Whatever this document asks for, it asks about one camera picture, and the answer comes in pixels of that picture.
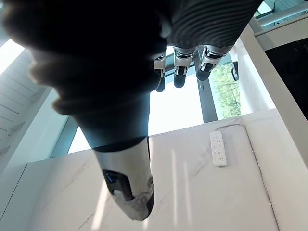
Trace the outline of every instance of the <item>white power strip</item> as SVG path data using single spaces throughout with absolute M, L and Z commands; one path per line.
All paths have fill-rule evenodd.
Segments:
M 218 167 L 226 166 L 227 159 L 221 131 L 212 131 L 210 139 L 214 165 Z

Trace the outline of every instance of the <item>ribbed rubber sleeve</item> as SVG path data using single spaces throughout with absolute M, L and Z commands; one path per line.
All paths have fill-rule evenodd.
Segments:
M 191 0 L 173 18 L 168 45 L 233 46 L 262 0 Z

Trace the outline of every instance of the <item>glass window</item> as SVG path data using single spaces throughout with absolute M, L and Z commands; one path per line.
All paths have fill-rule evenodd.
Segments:
M 166 76 L 165 90 L 151 92 L 150 107 L 150 136 L 203 124 L 194 66 L 189 68 L 185 85 L 180 89 L 173 84 L 173 73 Z M 68 153 L 87 149 L 90 146 L 78 128 Z
M 241 115 L 239 82 L 233 79 L 232 67 L 227 55 L 209 77 L 218 120 Z
M 168 55 L 171 55 L 171 54 L 173 54 L 174 53 L 174 49 L 173 49 L 173 47 L 167 47 L 166 48 L 166 57 L 168 56 Z

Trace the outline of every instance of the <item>robotic hand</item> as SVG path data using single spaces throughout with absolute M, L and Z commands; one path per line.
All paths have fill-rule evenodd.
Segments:
M 175 49 L 176 87 L 196 56 L 206 80 L 262 0 L 3 2 L 8 34 L 32 52 L 32 78 L 57 90 L 54 108 L 81 127 L 120 208 L 146 219 L 150 92 L 164 90 L 166 46 Z

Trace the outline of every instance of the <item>tree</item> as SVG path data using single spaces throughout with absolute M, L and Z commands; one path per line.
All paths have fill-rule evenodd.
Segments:
M 241 115 L 239 83 L 233 80 L 232 67 L 232 62 L 219 64 L 210 75 L 210 83 L 218 94 L 224 119 Z

